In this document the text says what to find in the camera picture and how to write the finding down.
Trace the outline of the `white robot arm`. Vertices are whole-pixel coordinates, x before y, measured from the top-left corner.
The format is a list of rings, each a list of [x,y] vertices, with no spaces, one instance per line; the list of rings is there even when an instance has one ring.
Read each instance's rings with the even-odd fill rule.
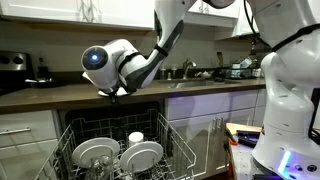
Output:
[[[109,96],[148,86],[179,39],[196,0],[154,0],[160,40],[145,57],[126,39],[84,51],[81,65]],[[309,137],[315,112],[309,91],[320,87],[320,28],[316,0],[246,0],[272,52],[264,57],[267,101],[253,158],[284,180],[320,180],[320,148]]]

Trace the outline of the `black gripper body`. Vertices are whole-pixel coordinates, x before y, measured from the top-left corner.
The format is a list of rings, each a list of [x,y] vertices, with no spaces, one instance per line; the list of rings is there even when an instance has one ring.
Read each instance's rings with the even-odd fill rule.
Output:
[[[112,88],[107,94],[109,95],[109,97],[115,97],[117,96],[117,92],[118,92],[119,88]]]

